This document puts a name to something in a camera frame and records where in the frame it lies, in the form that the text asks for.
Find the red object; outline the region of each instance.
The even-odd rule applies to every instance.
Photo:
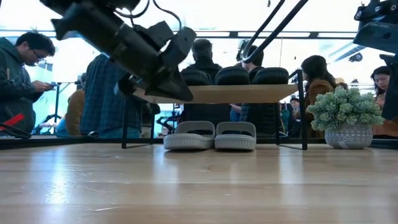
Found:
[[[8,121],[4,122],[6,125],[13,126],[17,124],[18,122],[22,121],[25,118],[23,114],[17,114],[15,117],[9,119]]]

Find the hand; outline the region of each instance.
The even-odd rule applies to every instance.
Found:
[[[37,80],[32,82],[32,84],[33,84],[33,86],[35,86],[35,91],[37,93],[42,93],[42,92],[50,91],[50,90],[54,89],[54,87],[51,86],[49,83],[44,83],[44,82],[40,82]]]
[[[381,108],[384,107],[384,100],[377,100],[376,104],[379,105]]]

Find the glass wall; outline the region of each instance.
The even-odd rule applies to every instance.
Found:
[[[183,25],[195,30],[213,30],[247,32],[250,37],[255,30],[263,23],[264,19],[275,8],[279,1],[271,1],[267,7],[265,0],[247,0],[243,4],[238,0],[219,1],[184,1],[184,0],[158,0],[161,7],[171,10],[180,16]],[[266,30],[273,30],[279,22],[289,13],[298,0],[289,0],[269,24]],[[330,37],[336,37],[339,32],[351,32],[354,34],[358,23],[353,16],[361,2],[367,4],[369,1],[360,0],[312,0],[297,14],[295,19],[285,28],[289,38],[274,40],[264,51],[264,67],[284,67],[290,73],[300,67],[302,61],[314,54],[322,55],[328,59],[329,70],[334,76],[343,78],[349,83],[357,79],[360,83],[371,83],[370,74],[384,62],[379,59],[379,54],[384,54],[374,49],[361,51],[363,59],[360,62],[350,62],[347,58],[335,61],[339,55],[343,55],[355,45],[350,44],[349,39],[303,39],[309,32],[329,32]],[[137,14],[146,4],[142,1],[133,12]],[[44,34],[54,37],[55,32],[51,25],[51,18],[60,18],[57,13],[41,5],[39,0],[20,1],[3,0],[0,8],[0,35],[11,41],[32,28],[41,30]],[[153,4],[142,17],[134,22],[143,26],[150,26],[166,20],[172,29],[178,29],[178,22],[172,16],[158,10]],[[239,42],[242,39],[212,38],[213,59],[222,67],[232,66],[237,63],[236,53]],[[57,113],[63,116],[67,110],[69,96],[76,90],[73,82],[77,81],[79,75],[85,72],[87,65],[99,54],[92,46],[79,38],[57,41],[53,38],[57,53],[53,58],[48,58],[39,67],[27,67],[33,80],[44,82],[62,82],[59,95],[59,106]],[[260,45],[263,39],[257,40],[254,44]],[[192,64],[193,57],[190,54],[181,64],[180,69]],[[41,99],[34,104],[39,124],[48,115],[55,114],[56,92],[45,93]],[[172,105],[161,105],[161,116],[170,116],[173,110]],[[161,127],[156,126],[155,133],[161,132]]]

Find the white flower pot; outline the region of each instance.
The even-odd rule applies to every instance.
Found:
[[[336,131],[327,129],[325,140],[329,146],[335,149],[363,149],[372,143],[372,126],[343,124]]]

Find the gray hoodie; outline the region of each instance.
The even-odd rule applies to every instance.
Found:
[[[0,38],[0,123],[22,113],[24,120],[14,127],[31,133],[35,125],[33,103],[42,93],[36,93],[16,46]]]

